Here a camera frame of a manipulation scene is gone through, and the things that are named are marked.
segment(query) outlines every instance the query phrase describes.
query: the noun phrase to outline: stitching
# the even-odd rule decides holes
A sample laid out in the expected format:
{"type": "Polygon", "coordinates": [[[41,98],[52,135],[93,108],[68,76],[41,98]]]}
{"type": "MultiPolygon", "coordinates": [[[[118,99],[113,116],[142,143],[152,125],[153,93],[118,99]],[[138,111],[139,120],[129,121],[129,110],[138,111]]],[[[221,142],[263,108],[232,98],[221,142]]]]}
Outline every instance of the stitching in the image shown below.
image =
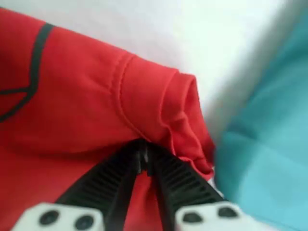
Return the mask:
{"type": "MultiPolygon", "coordinates": [[[[117,67],[115,68],[115,71],[114,71],[114,74],[113,74],[113,81],[112,81],[112,90],[116,90],[115,88],[115,79],[116,79],[116,71],[118,68],[120,68],[120,64],[123,62],[123,60],[125,59],[126,55],[124,54],[122,56],[122,58],[119,60],[118,64],[117,64],[117,67]]],[[[117,111],[118,111],[118,114],[119,116],[123,119],[123,121],[126,123],[126,125],[128,127],[130,127],[131,129],[133,129],[136,133],[138,133],[140,136],[144,137],[145,139],[149,140],[130,120],[129,118],[126,116],[125,112],[124,112],[124,109],[123,109],[123,102],[122,102],[122,84],[123,84],[123,81],[124,81],[124,75],[126,74],[127,72],[127,69],[128,69],[128,66],[129,64],[131,63],[131,61],[135,58],[136,56],[135,55],[131,55],[130,54],[130,57],[128,58],[125,66],[124,66],[124,69],[123,69],[123,73],[120,74],[120,80],[119,80],[119,88],[118,88],[118,91],[119,91],[119,96],[117,98],[117,92],[114,92],[115,93],[115,103],[116,103],[116,106],[117,107],[117,111]]]]}

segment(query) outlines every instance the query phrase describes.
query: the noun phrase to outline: teal shirt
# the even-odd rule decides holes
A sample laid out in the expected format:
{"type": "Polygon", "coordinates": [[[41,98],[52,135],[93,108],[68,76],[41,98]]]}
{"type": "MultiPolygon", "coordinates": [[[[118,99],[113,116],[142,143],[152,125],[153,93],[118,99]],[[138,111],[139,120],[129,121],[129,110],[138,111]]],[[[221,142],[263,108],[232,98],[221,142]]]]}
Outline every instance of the teal shirt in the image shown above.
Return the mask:
{"type": "Polygon", "coordinates": [[[308,231],[308,10],[218,145],[215,182],[246,213],[308,231]]]}

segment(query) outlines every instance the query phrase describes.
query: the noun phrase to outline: red shirt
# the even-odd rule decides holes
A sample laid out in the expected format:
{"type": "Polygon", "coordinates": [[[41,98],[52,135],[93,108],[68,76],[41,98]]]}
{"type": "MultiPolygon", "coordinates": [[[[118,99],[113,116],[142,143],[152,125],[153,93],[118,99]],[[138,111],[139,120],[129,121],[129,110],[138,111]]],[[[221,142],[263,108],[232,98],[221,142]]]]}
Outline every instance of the red shirt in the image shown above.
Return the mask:
{"type": "MultiPolygon", "coordinates": [[[[138,137],[212,176],[214,145],[194,76],[0,9],[0,231],[138,137]]],[[[125,230],[161,230],[145,174],[136,179],[125,230]]]]}

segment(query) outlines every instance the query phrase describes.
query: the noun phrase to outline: white surface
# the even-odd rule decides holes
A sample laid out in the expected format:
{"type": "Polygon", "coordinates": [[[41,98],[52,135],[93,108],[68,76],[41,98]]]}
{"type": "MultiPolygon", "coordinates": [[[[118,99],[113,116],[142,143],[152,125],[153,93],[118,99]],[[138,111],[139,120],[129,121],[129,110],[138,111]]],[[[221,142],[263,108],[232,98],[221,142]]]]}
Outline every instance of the white surface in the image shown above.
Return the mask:
{"type": "Polygon", "coordinates": [[[307,0],[0,0],[0,6],[195,74],[214,141],[307,0]]]}
{"type": "Polygon", "coordinates": [[[275,231],[269,227],[254,220],[246,215],[242,210],[230,202],[218,202],[213,204],[192,205],[180,208],[175,217],[176,231],[275,231]],[[218,210],[222,207],[233,209],[238,217],[221,218],[218,216],[218,210]],[[203,222],[187,223],[183,221],[186,213],[196,213],[203,222]]]}
{"type": "Polygon", "coordinates": [[[11,231],[76,231],[76,220],[87,215],[92,216],[94,219],[93,226],[87,231],[104,230],[103,216],[98,209],[41,203],[27,209],[11,231]],[[50,225],[41,226],[39,218],[51,210],[59,212],[58,219],[50,225]]]}

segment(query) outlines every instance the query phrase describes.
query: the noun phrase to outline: clothing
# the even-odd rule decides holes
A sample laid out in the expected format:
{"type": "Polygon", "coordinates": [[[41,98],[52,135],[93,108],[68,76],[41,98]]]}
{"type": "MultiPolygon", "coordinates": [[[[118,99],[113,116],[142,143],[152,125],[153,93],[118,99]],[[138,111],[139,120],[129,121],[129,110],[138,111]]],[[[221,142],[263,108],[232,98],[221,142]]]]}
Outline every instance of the clothing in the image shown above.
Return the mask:
{"type": "Polygon", "coordinates": [[[196,75],[203,117],[218,143],[305,2],[0,0],[0,6],[196,75]]]}
{"type": "MultiPolygon", "coordinates": [[[[0,231],[138,137],[212,177],[214,145],[194,76],[6,9],[0,41],[0,231]]],[[[125,230],[161,230],[145,174],[125,230]]]]}
{"type": "Polygon", "coordinates": [[[215,183],[244,212],[281,231],[308,222],[308,9],[215,154],[215,183]]]}

